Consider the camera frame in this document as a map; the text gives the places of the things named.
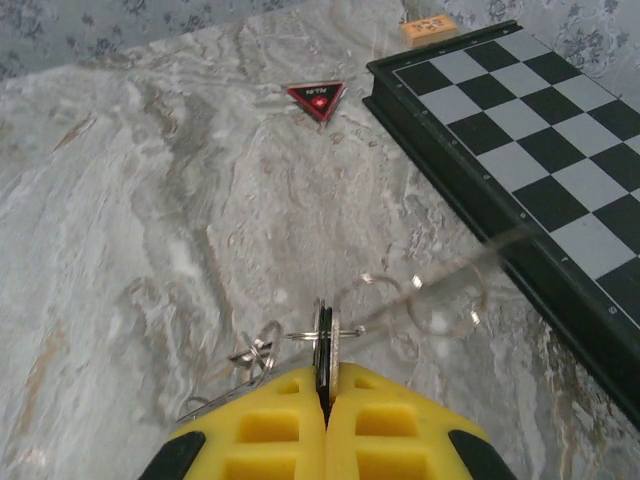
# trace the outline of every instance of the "wallpaper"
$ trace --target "wallpaper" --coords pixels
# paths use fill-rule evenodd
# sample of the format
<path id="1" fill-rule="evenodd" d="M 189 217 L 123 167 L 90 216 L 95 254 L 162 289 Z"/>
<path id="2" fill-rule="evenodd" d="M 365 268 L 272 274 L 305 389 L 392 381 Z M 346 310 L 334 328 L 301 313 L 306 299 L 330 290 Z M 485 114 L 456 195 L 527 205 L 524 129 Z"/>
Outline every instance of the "wallpaper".
<path id="1" fill-rule="evenodd" d="M 0 80 L 302 0 L 0 0 Z M 403 0 L 468 29 L 517 18 L 539 40 L 640 108 L 638 0 Z"/>
<path id="2" fill-rule="evenodd" d="M 0 81 L 301 0 L 0 0 Z"/>

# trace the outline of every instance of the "marble floor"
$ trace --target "marble floor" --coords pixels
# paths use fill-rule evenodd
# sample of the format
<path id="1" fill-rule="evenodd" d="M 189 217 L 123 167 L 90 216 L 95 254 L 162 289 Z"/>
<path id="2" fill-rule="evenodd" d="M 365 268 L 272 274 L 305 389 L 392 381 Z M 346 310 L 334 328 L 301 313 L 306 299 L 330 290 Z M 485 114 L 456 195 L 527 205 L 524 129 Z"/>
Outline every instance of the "marble floor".
<path id="1" fill-rule="evenodd" d="M 361 103 L 406 8 L 315 1 L 0 84 L 0 478 L 137 478 L 241 332 L 477 246 Z M 319 131 L 281 86 L 329 78 L 349 91 Z M 520 479 L 635 478 L 638 432 L 504 275 L 491 292 L 464 340 L 354 360 L 480 424 Z"/>

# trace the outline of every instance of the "yellow foam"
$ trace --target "yellow foam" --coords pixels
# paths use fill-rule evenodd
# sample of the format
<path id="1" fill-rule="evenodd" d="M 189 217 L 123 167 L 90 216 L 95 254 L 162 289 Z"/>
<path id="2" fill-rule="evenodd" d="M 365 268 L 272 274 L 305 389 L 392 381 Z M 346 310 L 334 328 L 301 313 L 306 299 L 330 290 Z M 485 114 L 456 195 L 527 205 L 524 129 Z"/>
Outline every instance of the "yellow foam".
<path id="1" fill-rule="evenodd" d="M 276 378 L 180 428 L 206 442 L 185 480 L 321 480 L 324 416 L 313 367 Z"/>
<path id="2" fill-rule="evenodd" d="M 267 385 L 177 430 L 206 442 L 185 480 L 472 480 L 449 441 L 475 424 L 363 367 L 340 366 L 325 431 L 313 367 Z"/>
<path id="3" fill-rule="evenodd" d="M 363 367 L 342 364 L 325 439 L 326 480 L 472 480 L 448 438 L 474 423 Z"/>

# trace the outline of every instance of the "wooden block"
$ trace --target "wooden block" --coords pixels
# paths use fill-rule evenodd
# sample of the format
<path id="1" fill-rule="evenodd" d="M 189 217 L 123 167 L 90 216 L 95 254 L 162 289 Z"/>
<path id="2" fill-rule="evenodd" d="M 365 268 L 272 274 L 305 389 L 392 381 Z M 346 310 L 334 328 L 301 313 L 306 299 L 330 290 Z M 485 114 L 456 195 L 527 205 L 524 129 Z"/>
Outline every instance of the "wooden block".
<path id="1" fill-rule="evenodd" d="M 455 36 L 458 26 L 447 15 L 422 18 L 401 25 L 402 36 L 409 48 L 423 47 Z"/>

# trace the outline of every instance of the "triangle keychain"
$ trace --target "triangle keychain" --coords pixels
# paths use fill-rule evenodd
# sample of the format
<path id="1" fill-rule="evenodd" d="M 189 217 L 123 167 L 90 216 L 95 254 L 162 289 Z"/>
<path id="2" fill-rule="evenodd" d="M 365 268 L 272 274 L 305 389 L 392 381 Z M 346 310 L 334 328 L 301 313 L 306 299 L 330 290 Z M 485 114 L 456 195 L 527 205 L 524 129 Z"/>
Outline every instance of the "triangle keychain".
<path id="1" fill-rule="evenodd" d="M 287 94 L 320 125 L 329 121 L 347 91 L 346 83 L 341 81 L 305 83 L 285 88 Z"/>

